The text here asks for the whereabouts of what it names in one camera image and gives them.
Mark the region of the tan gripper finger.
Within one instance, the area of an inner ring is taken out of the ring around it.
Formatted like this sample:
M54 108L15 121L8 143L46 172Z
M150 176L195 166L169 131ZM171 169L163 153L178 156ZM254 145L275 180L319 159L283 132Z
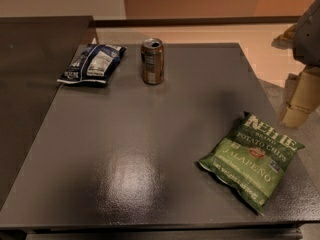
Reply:
M291 105L296 109L296 112L291 120L282 123L290 128L299 128L320 105L320 90L295 90Z
M287 122L292 119L296 109L291 105L291 99L295 93L298 76L290 73L285 81L282 103L278 111L280 122Z

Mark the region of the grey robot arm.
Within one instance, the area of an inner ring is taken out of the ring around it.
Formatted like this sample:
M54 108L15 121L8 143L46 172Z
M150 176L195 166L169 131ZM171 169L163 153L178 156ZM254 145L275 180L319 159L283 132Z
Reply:
M288 75L279 111L283 125L299 128L320 105L320 0L315 0L274 43L291 48L294 59L305 65L298 75Z

